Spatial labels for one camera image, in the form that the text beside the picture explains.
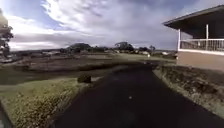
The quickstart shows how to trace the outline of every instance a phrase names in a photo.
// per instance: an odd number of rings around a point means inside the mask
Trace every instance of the white railing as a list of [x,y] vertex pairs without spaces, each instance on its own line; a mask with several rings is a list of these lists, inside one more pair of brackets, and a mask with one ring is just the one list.
[[189,39],[180,41],[180,49],[222,51],[224,39]]

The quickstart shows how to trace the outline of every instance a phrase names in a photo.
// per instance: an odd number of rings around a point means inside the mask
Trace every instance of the post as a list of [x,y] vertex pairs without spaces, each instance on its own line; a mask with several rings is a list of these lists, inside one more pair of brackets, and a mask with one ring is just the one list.
[[177,45],[177,51],[180,49],[180,43],[181,43],[181,30],[178,29],[178,45]]
[[209,39],[209,25],[206,24],[206,39]]
[[206,50],[208,50],[209,25],[206,24]]

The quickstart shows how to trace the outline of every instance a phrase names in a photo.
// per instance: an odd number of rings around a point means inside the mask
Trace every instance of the dry grass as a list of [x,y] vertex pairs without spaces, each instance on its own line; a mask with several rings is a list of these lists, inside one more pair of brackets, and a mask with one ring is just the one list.
[[0,99],[15,127],[46,127],[86,86],[75,78],[32,81],[1,86]]

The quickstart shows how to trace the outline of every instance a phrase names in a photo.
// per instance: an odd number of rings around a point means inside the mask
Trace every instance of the road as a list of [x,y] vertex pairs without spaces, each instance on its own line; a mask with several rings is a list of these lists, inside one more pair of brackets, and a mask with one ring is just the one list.
[[56,128],[224,128],[224,120],[172,91],[149,66],[118,71],[84,91]]

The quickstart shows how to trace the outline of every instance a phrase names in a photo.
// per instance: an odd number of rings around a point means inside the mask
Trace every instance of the blue sky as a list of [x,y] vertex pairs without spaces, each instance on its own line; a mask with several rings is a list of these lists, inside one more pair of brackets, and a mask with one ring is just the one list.
[[12,26],[12,50],[60,48],[77,42],[175,49],[177,32],[162,22],[224,4],[223,0],[0,0]]

